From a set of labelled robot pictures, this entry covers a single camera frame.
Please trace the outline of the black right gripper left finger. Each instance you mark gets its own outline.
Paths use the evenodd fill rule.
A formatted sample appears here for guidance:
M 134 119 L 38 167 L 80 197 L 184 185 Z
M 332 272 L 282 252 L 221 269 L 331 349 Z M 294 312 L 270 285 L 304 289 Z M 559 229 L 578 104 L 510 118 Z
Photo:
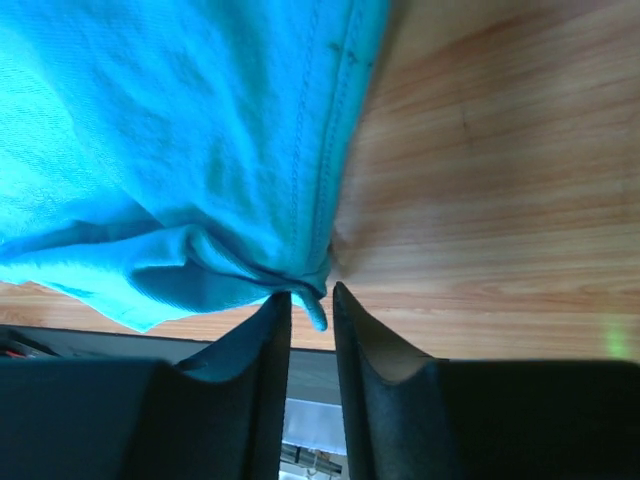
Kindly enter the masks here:
M 275 479 L 291 299 L 271 296 L 196 354 L 5 359 L 5 479 Z

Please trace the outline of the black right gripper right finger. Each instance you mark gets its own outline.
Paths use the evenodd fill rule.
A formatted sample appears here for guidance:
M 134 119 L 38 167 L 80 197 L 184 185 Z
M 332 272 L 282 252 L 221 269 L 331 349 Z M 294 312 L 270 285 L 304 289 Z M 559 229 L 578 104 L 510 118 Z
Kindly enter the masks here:
M 635 479 L 639 367 L 429 355 L 338 283 L 333 321 L 354 479 Z

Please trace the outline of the light blue t-shirt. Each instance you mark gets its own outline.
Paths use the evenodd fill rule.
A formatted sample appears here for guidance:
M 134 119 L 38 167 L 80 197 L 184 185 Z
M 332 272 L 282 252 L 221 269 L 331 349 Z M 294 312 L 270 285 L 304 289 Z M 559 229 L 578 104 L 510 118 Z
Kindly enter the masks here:
M 139 332 L 288 292 L 315 328 L 385 1 L 5 1 L 1 278 Z

